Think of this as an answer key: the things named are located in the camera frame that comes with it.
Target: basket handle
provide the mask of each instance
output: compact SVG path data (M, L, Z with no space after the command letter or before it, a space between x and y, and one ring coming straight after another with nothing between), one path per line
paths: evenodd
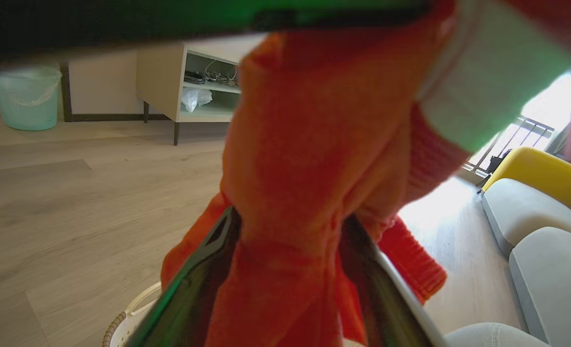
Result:
M144 299L148 298L149 295L153 294L154 292L157 292L157 290L161 290L161 282L157 282L154 285L149 286L146 290L144 290L144 292L141 292L138 296L136 296L135 299L129 303L127 309L125 310L127 315L135 316L136 314L149 307L150 305L144 305L137 309L137 306L140 304L140 302L144 301Z

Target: clear plastic bag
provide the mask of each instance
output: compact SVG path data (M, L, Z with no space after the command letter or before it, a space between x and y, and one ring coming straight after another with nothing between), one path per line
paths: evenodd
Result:
M206 89L184 88L180 101L185 105L186 110L193 112L195 107L212 101L212 92Z

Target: balcony railing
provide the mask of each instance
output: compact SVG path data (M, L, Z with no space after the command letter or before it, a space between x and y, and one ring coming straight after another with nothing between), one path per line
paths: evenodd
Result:
M554 131L554 128L539 121L520 116L514 123L495 135L479 152L471 156L463 167L479 176L486 176L492 156L499 157L509 149L523 146L544 150Z

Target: orange cloth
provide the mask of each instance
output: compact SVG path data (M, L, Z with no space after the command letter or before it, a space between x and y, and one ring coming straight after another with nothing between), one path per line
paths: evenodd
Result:
M342 334L364 343L336 252L351 213L421 301L439 290L445 272L395 214L470 155L413 106L452 12L440 0L402 28L271 34L244 59L221 193L161 273L166 286L226 206L237 208L241 236L207 346L339 346Z

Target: seat cushion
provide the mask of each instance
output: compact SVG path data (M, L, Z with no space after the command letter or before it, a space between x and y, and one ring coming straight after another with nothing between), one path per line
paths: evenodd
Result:
M508 256L524 237L543 227L571 233L571 209L552 197L510 178L484 193L483 206L497 243Z
M528 333L499 323L478 323L447 334L450 347L549 347Z
M534 231L508 263L530 334L553 347L571 347L571 233Z

